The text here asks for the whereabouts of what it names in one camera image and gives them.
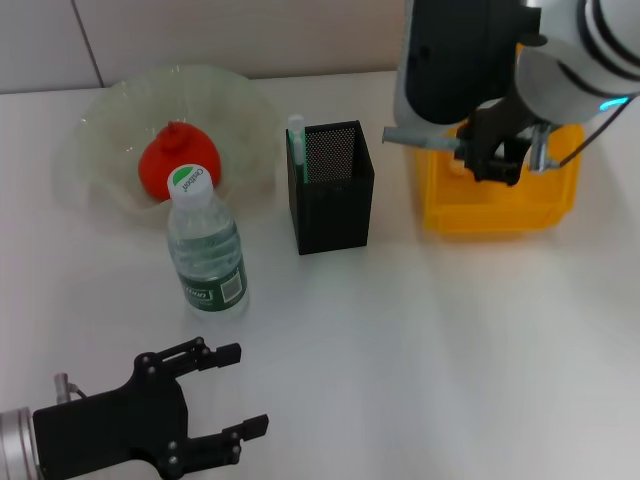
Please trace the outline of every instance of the pen holder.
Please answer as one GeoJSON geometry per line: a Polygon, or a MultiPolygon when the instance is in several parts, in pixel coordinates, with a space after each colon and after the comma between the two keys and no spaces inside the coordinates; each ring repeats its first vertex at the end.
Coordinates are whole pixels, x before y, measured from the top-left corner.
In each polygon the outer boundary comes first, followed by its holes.
{"type": "Polygon", "coordinates": [[[289,208],[298,253],[364,247],[374,171],[360,122],[307,127],[307,183],[286,132],[289,208]]]}

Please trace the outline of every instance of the bottle label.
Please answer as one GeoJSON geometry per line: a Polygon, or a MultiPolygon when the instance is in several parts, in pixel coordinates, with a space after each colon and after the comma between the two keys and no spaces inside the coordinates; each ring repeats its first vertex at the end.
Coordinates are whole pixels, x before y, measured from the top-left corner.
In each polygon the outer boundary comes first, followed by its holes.
{"type": "Polygon", "coordinates": [[[178,277],[182,282],[187,301],[198,310],[205,312],[227,310],[242,300],[247,291],[247,274],[244,271],[242,258],[229,274],[216,280],[203,282],[180,274],[178,277]]]}

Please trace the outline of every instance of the table surface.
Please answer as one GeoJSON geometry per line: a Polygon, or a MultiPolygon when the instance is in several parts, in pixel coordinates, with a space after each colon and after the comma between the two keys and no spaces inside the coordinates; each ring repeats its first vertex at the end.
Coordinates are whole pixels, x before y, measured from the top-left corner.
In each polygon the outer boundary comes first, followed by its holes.
{"type": "Polygon", "coordinates": [[[194,479],[637,476],[640,105],[588,150],[559,227],[446,242],[422,232],[405,151],[380,142],[393,82],[257,82],[283,115],[359,119],[376,184],[368,247],[299,257],[281,162],[275,192],[236,212],[251,304],[235,322],[185,313],[161,233],[59,201],[54,154],[100,90],[0,96],[0,411],[52,404],[58,371],[90,394],[118,387],[138,353],[202,335],[243,359],[181,381],[190,434],[271,425],[238,466],[194,479]]]}

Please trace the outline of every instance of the plastic bottle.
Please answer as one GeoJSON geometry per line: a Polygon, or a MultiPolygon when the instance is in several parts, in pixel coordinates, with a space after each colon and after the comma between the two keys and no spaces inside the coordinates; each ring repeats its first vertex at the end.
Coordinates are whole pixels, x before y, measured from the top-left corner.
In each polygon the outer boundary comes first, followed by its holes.
{"type": "Polygon", "coordinates": [[[202,318],[237,318],[249,302],[240,235],[199,165],[176,168],[167,238],[187,303],[202,318]]]}

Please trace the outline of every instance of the cable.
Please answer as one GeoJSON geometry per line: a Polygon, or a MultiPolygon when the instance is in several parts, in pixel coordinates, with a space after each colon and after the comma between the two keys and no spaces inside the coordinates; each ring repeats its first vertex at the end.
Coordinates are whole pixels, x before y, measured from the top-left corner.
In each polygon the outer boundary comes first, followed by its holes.
{"type": "Polygon", "coordinates": [[[559,164],[558,164],[558,168],[562,168],[564,166],[566,166],[567,164],[571,163],[572,160],[574,160],[578,155],[580,155],[583,150],[585,148],[587,148],[589,145],[591,145],[593,143],[593,141],[598,138],[600,135],[602,135],[602,133],[611,126],[611,124],[616,120],[616,118],[618,118],[620,116],[620,114],[622,112],[624,112],[625,108],[627,108],[631,102],[633,102],[635,97],[630,98],[629,100],[627,100],[623,105],[620,106],[620,108],[618,108],[618,110],[616,110],[613,115],[611,115],[606,122],[604,122],[600,128],[598,128],[598,130],[596,130],[595,132],[593,132],[593,134],[591,134],[591,136],[589,138],[587,138],[582,145],[580,145],[578,148],[576,148],[574,150],[574,152],[569,155],[567,158],[565,158],[564,160],[562,160],[559,164]]]}

